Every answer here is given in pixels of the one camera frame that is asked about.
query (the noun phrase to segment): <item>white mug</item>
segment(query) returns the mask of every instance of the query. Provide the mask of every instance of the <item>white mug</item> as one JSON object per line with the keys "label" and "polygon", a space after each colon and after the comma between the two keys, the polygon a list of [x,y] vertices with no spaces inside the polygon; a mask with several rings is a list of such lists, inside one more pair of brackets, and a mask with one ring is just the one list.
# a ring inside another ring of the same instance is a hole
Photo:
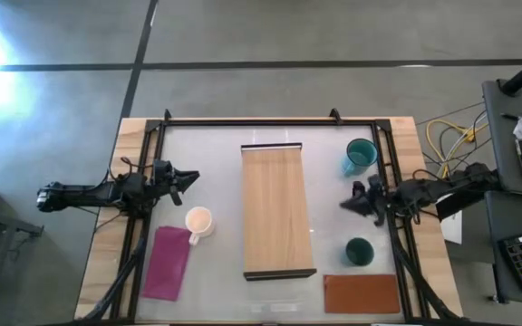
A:
{"label": "white mug", "polygon": [[185,216],[185,225],[192,233],[188,242],[197,245],[199,238],[210,235],[215,229],[213,216],[205,207],[197,206],[191,208]]}

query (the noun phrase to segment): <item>orange mat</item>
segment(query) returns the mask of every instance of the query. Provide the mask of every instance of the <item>orange mat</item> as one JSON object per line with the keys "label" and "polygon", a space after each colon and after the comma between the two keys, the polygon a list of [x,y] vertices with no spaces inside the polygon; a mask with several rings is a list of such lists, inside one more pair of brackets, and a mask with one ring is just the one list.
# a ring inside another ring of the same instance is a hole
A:
{"label": "orange mat", "polygon": [[396,275],[324,275],[325,312],[398,313]]}

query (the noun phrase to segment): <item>wooden table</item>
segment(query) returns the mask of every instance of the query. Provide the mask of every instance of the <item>wooden table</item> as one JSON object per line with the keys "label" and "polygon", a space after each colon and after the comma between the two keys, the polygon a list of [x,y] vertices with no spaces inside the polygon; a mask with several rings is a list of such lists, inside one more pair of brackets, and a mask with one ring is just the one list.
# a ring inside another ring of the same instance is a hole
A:
{"label": "wooden table", "polygon": [[[332,118],[308,119],[329,120]],[[371,120],[375,118],[361,117],[344,119]],[[402,179],[409,179],[414,170],[425,168],[414,119],[412,117],[380,117],[377,119],[388,119],[391,121],[394,144],[400,164]],[[138,161],[146,120],[147,119],[137,118],[122,120],[111,162],[111,169],[115,175],[128,172],[128,166],[121,162],[120,158],[127,157],[130,158],[132,162]],[[151,141],[149,148],[149,162],[152,161],[150,155],[152,155],[156,146],[156,137],[153,138],[154,139]],[[390,161],[388,158],[389,154],[384,146],[382,146],[382,153],[384,155],[384,160]],[[149,175],[150,172],[151,171],[148,168],[146,173]],[[117,214],[118,211],[115,208],[103,208],[100,212],[97,224],[101,224]],[[453,312],[461,316],[462,309],[460,306],[459,294],[452,275],[450,260],[440,229],[440,222],[436,217],[425,214],[421,214],[420,219],[420,225],[414,225],[413,229],[422,273],[436,294]],[[137,223],[139,223],[139,225],[135,230],[140,230],[140,221]],[[80,297],[74,314],[75,318],[80,318],[88,313],[112,284],[118,270],[125,229],[126,217],[118,217],[113,222],[105,225],[101,229],[101,232],[95,235],[92,239],[92,246],[88,257],[88,263],[86,265]],[[415,315],[419,315],[420,311],[418,309],[414,283],[408,273],[406,274],[412,308]],[[124,287],[124,294],[121,303],[122,315],[126,313],[128,308],[131,279],[132,277],[129,277],[129,280]]]}

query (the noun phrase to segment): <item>gray floor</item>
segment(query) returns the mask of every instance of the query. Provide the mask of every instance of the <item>gray floor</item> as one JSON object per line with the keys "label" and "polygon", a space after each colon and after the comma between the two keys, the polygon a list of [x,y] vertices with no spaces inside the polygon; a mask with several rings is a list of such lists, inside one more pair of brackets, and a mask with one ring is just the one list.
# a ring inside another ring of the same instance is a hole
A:
{"label": "gray floor", "polygon": [[[0,64],[133,62],[148,4],[0,0]],[[145,62],[500,58],[522,58],[522,0],[161,0]],[[337,108],[347,116],[423,121],[482,101],[483,81],[519,69],[143,72],[130,115],[323,116]],[[130,75],[0,72],[0,209],[45,225],[43,238],[6,263],[0,325],[72,318],[95,217],[74,209],[40,213],[35,192],[53,180],[102,178]],[[468,126],[482,110],[448,119]],[[445,147],[456,137],[448,133]],[[479,134],[487,138],[487,130]],[[473,160],[494,167],[491,147]],[[522,304],[485,301],[493,293],[488,265],[452,264],[466,316],[522,325]]]}

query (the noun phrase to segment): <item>magenta towel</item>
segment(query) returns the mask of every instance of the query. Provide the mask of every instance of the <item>magenta towel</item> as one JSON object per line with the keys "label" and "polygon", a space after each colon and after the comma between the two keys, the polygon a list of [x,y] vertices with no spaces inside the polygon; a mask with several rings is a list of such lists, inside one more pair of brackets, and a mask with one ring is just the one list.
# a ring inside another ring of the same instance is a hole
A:
{"label": "magenta towel", "polygon": [[189,238],[187,229],[163,226],[156,230],[142,296],[173,302],[178,299],[189,259]]}

